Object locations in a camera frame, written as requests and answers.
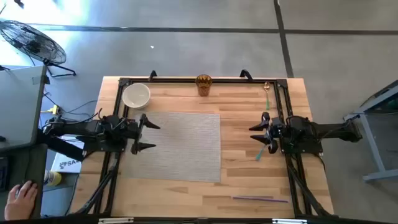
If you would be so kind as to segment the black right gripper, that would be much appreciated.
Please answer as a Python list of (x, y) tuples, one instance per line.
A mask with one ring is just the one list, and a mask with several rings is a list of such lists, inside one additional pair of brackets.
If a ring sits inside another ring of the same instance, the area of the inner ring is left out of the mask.
[(251, 135), (250, 138), (267, 145), (269, 153), (274, 154), (279, 149), (277, 140), (281, 137), (283, 128), (284, 125), (279, 117), (271, 118), (268, 112), (263, 112), (261, 123), (249, 130), (263, 131), (266, 129), (266, 132), (264, 135)]

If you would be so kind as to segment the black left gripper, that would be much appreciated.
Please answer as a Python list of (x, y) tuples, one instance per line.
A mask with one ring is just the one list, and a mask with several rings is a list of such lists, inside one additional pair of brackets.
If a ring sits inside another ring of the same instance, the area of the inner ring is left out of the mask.
[(132, 154), (137, 154), (138, 152), (145, 150), (147, 148), (156, 147), (155, 144), (141, 142), (142, 130), (144, 126), (152, 129), (160, 129), (158, 125), (147, 120), (147, 116), (145, 114), (141, 115), (139, 122), (137, 122), (135, 119), (127, 120), (126, 136), (128, 139), (134, 140), (131, 146)]

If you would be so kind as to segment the white ceramic bowl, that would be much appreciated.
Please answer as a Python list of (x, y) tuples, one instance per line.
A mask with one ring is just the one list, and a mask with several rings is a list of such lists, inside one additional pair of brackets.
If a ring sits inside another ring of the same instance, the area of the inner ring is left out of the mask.
[(149, 104), (150, 89), (145, 84), (134, 83), (126, 87), (122, 93), (123, 103), (133, 109), (142, 109)]

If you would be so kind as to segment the gold spoon with teal handle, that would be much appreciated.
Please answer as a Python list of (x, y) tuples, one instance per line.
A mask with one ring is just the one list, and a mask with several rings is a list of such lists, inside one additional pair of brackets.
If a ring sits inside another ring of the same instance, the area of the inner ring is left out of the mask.
[(265, 82), (264, 84), (264, 91), (266, 93), (266, 110), (270, 109), (270, 103), (269, 103), (269, 90), (271, 89), (271, 86), (269, 82)]

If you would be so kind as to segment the purple straw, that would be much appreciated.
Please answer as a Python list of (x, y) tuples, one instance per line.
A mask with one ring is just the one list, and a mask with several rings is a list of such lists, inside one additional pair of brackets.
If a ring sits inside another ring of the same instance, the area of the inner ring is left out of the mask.
[(288, 203), (287, 200), (279, 200), (273, 198), (265, 198), (265, 197), (249, 197), (249, 196), (232, 196), (233, 199), (240, 199), (240, 200), (258, 200), (264, 202), (279, 202), (279, 203)]

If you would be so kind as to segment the amber faceted plastic cup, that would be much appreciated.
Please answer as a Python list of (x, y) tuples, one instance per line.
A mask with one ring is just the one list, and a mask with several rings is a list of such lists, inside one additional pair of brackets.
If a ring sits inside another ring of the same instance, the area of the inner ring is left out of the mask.
[(197, 76), (195, 79), (195, 84), (197, 86), (198, 94), (200, 96), (208, 96), (212, 83), (213, 80), (209, 75), (202, 74)]

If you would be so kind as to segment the grey woven placemat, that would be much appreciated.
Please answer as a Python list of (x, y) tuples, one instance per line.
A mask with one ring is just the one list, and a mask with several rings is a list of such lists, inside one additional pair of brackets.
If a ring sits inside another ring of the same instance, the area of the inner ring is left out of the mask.
[(127, 151), (121, 175), (134, 179), (165, 179), (196, 182), (221, 180), (220, 115), (147, 112), (160, 129), (145, 127), (141, 141), (154, 147)]

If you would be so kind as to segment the white cardboard box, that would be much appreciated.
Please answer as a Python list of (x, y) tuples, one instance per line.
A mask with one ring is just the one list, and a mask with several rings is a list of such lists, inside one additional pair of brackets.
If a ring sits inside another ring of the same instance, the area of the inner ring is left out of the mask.
[[(83, 149), (84, 147), (84, 143), (77, 140), (75, 137), (62, 136), (62, 139), (80, 149)], [(81, 171), (81, 162), (57, 152), (51, 167), (51, 171), (58, 173), (79, 174)]]

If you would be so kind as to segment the silver metal hinge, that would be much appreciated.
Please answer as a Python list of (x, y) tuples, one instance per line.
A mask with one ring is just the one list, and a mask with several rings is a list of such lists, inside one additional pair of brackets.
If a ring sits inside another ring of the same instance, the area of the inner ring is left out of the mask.
[(272, 224), (308, 224), (308, 222), (302, 219), (273, 218)]
[(119, 217), (119, 218), (100, 218), (98, 224), (126, 224), (133, 223), (133, 217)]

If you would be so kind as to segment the grey metal table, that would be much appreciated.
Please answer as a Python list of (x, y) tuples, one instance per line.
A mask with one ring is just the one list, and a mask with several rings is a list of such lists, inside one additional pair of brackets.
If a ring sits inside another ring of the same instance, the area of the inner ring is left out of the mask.
[(398, 178), (398, 80), (380, 89), (345, 121), (358, 120), (368, 140), (377, 171), (363, 176), (365, 182)]

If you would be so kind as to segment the light grey desk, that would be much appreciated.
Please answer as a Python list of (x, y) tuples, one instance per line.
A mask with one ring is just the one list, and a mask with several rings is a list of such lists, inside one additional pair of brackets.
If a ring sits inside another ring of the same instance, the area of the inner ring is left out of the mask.
[(35, 143), (46, 67), (0, 71), (0, 152)]

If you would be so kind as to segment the dark grey desk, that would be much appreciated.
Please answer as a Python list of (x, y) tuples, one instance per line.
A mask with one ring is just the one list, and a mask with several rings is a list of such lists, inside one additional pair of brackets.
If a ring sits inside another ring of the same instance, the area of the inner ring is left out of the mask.
[(23, 185), (28, 180), (36, 183), (38, 188), (30, 217), (40, 218), (46, 158), (47, 146), (45, 144), (0, 153), (0, 222), (4, 220), (4, 209), (9, 191), (13, 186)]

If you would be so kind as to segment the person's hand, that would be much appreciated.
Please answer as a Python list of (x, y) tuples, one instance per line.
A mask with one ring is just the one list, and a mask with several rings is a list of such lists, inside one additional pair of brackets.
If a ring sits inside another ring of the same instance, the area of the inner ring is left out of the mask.
[(38, 194), (37, 184), (28, 180), (24, 185), (13, 186), (7, 197), (4, 209), (5, 221), (27, 220), (34, 209)]

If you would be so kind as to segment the black floor fan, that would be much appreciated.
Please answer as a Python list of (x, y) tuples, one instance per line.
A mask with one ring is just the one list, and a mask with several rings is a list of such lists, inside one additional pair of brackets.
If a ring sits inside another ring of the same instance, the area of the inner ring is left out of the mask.
[[(17, 50), (42, 62), (51, 77), (76, 76), (74, 70), (62, 66), (67, 61), (64, 49), (43, 32), (19, 21), (6, 20), (0, 22), (0, 34)], [(49, 67), (57, 67), (68, 73), (54, 75)]]

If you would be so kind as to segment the black aluminium table frame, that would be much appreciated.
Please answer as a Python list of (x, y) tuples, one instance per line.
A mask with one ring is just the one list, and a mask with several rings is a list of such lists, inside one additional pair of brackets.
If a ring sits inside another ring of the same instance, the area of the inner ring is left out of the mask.
[[(200, 97), (192, 77), (136, 77), (152, 96), (148, 111), (207, 113), (221, 117), (221, 180), (131, 179), (119, 175), (111, 215), (114, 217), (244, 217), (292, 218), (313, 213), (299, 189), (291, 190), (286, 159), (281, 153), (255, 159), (261, 144), (250, 138), (249, 128), (266, 110), (264, 79), (216, 78), (207, 97)], [(269, 91), (271, 116), (310, 118), (304, 80), (274, 78), (278, 95)], [(288, 203), (233, 199), (232, 196), (265, 197)]]

